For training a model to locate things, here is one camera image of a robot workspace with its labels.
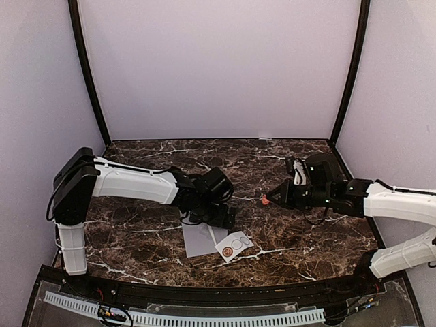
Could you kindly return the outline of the red round seal sticker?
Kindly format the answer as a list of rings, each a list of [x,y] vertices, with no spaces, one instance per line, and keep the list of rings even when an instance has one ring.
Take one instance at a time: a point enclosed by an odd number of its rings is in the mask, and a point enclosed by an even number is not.
[[[264,194],[261,197],[261,203],[263,206],[268,206],[270,204],[270,200],[268,200],[268,198],[266,197],[266,194]]]

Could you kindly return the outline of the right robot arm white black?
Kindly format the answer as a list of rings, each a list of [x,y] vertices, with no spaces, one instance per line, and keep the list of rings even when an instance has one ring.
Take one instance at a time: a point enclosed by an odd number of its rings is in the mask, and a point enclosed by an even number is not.
[[[377,179],[345,179],[334,155],[318,153],[285,160],[290,175],[265,198],[287,209],[331,209],[352,217],[387,217],[429,225],[427,232],[398,245],[365,253],[348,279],[348,290],[363,295],[374,279],[435,264],[435,191],[404,189]]]

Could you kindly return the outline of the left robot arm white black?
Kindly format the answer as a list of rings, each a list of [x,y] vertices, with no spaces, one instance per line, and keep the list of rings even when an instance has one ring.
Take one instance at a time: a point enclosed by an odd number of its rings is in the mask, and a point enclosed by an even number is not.
[[[57,226],[70,287],[90,297],[96,282],[86,274],[84,222],[91,198],[148,200],[176,207],[189,225],[205,223],[230,230],[236,211],[227,202],[233,193],[233,184],[219,168],[204,174],[188,174],[176,167],[152,170],[114,163],[82,147],[54,178],[46,220]]]

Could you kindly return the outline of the grey envelope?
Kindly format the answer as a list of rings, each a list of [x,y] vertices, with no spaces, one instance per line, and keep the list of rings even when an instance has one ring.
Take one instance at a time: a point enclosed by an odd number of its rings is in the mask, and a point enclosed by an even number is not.
[[[205,223],[200,225],[182,225],[185,250],[188,258],[217,252],[207,226]],[[213,229],[217,243],[221,242],[228,235],[227,229],[217,227],[213,227]]]

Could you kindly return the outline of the wax seal sticker sheet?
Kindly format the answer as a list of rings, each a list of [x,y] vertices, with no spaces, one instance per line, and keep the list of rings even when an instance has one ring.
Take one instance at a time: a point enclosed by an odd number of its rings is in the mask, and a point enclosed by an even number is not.
[[[216,250],[220,256],[225,260],[226,263],[232,261],[241,252],[253,246],[253,242],[244,232],[233,232],[226,236],[221,242],[217,243],[215,246]],[[233,255],[231,257],[225,258],[221,252],[223,248],[231,247],[233,248]]]

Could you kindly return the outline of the beige lined letter paper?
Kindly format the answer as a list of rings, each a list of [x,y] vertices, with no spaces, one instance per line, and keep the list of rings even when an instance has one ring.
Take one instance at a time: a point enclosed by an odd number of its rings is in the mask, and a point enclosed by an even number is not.
[[[214,246],[216,246],[217,245],[217,240],[216,240],[216,238],[215,238],[215,233],[214,233],[214,229],[213,229],[213,227],[212,226],[207,226],[208,227],[208,231],[209,231],[209,234],[210,234],[210,236],[211,236],[211,239],[212,239],[212,241],[213,241],[213,243],[214,243]]]

